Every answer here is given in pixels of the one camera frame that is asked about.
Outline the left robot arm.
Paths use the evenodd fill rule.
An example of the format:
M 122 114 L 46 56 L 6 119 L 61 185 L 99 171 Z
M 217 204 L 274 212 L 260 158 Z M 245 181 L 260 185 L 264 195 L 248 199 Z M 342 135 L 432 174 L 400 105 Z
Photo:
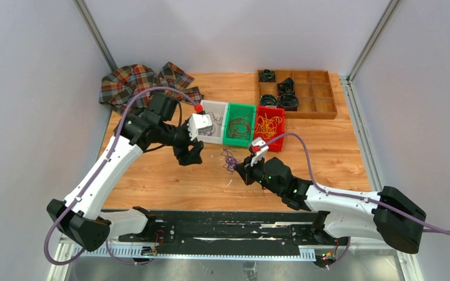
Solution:
M 89 252 L 121 235 L 134 234 L 142 242 L 155 237 L 149 211 L 133 207 L 105 213 L 101 209 L 123 174 L 154 143 L 171 146 L 181 166 L 202 163 L 204 143 L 197 137 L 212 126 L 211 118 L 197 104 L 185 122 L 171 125 L 177 105 L 177 100 L 157 92 L 147 107 L 122 117 L 107 149 L 80 184 L 63 200 L 52 199 L 48 204 L 47 212 L 61 233 Z

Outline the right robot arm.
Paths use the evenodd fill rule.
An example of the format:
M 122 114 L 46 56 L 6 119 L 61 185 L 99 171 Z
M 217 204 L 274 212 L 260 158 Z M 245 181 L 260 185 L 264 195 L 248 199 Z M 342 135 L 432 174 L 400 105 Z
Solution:
M 312 238 L 327 244 L 333 238 L 358 237 L 384 241 L 405 253 L 419 251 L 426 213 L 395 187 L 380 192 L 339 190 L 305 180 L 274 157 L 252 163 L 250 157 L 235 166 L 246 185 L 258 183 L 293 210 L 319 214 Z

